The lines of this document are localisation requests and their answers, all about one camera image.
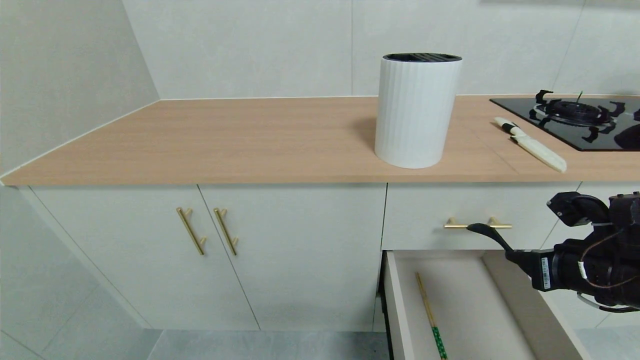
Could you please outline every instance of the knife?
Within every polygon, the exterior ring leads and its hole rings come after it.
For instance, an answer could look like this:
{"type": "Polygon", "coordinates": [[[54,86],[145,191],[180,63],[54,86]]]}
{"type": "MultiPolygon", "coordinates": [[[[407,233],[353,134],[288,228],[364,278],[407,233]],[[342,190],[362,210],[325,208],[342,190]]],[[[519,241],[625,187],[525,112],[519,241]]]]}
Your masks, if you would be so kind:
{"type": "Polygon", "coordinates": [[[522,129],[520,129],[513,122],[502,117],[496,117],[494,118],[494,120],[502,128],[502,130],[504,130],[506,133],[511,134],[511,140],[513,142],[517,143],[521,148],[529,152],[529,154],[532,154],[556,171],[566,171],[566,161],[562,159],[560,155],[554,153],[548,147],[542,145],[539,141],[525,134],[525,132],[522,131],[522,129]]]}

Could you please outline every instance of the countertop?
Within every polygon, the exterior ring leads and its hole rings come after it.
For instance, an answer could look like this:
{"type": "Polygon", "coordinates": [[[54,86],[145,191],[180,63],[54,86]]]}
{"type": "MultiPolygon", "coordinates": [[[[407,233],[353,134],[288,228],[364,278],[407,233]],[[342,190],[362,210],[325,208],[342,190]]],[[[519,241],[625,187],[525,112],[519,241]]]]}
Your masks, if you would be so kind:
{"type": "Polygon", "coordinates": [[[159,101],[2,177],[5,185],[638,181],[640,152],[580,152],[491,103],[456,98],[444,156],[418,170],[373,151],[377,97],[159,101]],[[565,158],[560,174],[500,116],[565,158]]]}

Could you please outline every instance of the cabinet door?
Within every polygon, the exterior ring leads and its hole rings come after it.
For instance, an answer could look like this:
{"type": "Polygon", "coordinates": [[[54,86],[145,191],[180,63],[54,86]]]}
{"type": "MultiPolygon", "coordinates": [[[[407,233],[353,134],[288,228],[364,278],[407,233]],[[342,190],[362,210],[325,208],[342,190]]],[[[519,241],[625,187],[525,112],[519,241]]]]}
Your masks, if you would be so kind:
{"type": "Polygon", "coordinates": [[[227,209],[237,255],[225,245],[262,330],[371,331],[384,184],[200,189],[227,209]]]}
{"type": "MultiPolygon", "coordinates": [[[[602,200],[607,206],[609,205],[610,196],[619,193],[632,193],[638,190],[640,190],[640,183],[582,183],[578,188],[579,193],[593,195],[602,200]]],[[[568,238],[584,239],[592,230],[593,228],[590,225],[568,227],[558,220],[542,248],[551,249],[555,244],[561,243],[568,238]]],[[[635,314],[609,316],[609,313],[595,309],[580,301],[576,297],[575,291],[557,290],[551,291],[549,294],[574,329],[593,328],[601,323],[599,327],[617,326],[618,324],[640,325],[640,316],[635,314]]],[[[587,295],[585,297],[593,301],[593,297],[587,295]]]]}
{"type": "Polygon", "coordinates": [[[389,184],[385,250],[501,249],[493,240],[459,224],[495,217],[511,224],[499,230],[514,249],[539,249],[556,222],[547,201],[557,192],[575,191],[578,183],[389,184]]]}
{"type": "Polygon", "coordinates": [[[156,329],[257,330],[196,186],[35,188],[115,288],[156,329]],[[206,236],[198,252],[176,209],[206,236]]]}

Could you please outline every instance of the gold handle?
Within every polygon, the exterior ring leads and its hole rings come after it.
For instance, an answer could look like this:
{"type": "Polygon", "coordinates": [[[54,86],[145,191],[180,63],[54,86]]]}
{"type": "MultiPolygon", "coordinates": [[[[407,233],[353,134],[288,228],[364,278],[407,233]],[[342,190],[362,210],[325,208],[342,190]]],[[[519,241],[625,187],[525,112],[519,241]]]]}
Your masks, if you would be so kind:
{"type": "Polygon", "coordinates": [[[196,245],[198,252],[200,253],[200,255],[204,255],[204,250],[202,250],[202,245],[204,244],[205,241],[207,241],[207,237],[203,236],[200,239],[200,241],[198,241],[196,239],[196,235],[193,233],[193,230],[191,230],[191,226],[189,225],[189,222],[187,221],[187,218],[191,216],[191,213],[193,211],[191,210],[191,208],[188,208],[186,212],[182,212],[182,208],[177,208],[176,211],[178,212],[178,216],[180,216],[180,219],[182,220],[184,227],[187,228],[187,233],[189,233],[189,236],[193,240],[193,244],[196,245]]]}
{"type": "Polygon", "coordinates": [[[227,244],[229,244],[231,253],[236,256],[236,245],[238,244],[238,238],[233,238],[233,240],[231,239],[231,236],[229,236],[229,231],[227,230],[227,226],[225,225],[225,221],[223,220],[223,217],[225,217],[225,215],[227,214],[227,209],[220,210],[218,208],[215,208],[213,209],[213,212],[216,214],[216,218],[218,218],[218,222],[220,223],[220,227],[222,228],[222,233],[227,239],[227,244]]]}
{"type": "MultiPolygon", "coordinates": [[[[490,217],[489,221],[487,221],[486,224],[489,225],[490,227],[494,228],[494,229],[512,229],[513,228],[513,225],[511,225],[511,224],[502,224],[495,217],[490,217]]],[[[458,223],[456,223],[456,218],[450,217],[447,220],[447,223],[444,224],[442,227],[444,227],[445,229],[466,229],[467,225],[458,224],[458,223]]]]}

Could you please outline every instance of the chopsticks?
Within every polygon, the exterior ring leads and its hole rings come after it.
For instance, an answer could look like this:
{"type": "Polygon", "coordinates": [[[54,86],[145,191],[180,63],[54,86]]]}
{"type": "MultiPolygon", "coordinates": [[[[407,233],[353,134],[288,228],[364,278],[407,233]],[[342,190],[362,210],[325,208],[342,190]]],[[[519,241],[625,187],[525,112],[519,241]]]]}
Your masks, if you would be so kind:
{"type": "Polygon", "coordinates": [[[436,320],[433,318],[433,313],[431,313],[431,306],[429,306],[429,300],[427,299],[427,292],[424,291],[424,286],[422,285],[422,279],[420,278],[420,273],[415,273],[415,278],[418,280],[418,286],[420,286],[420,294],[422,295],[422,302],[424,303],[424,309],[427,311],[427,317],[429,318],[429,324],[431,324],[431,331],[433,331],[433,337],[436,341],[436,346],[438,347],[438,352],[440,353],[440,360],[447,360],[447,352],[444,350],[444,343],[442,343],[442,338],[440,337],[440,330],[438,330],[438,326],[436,325],[436,320]]]}

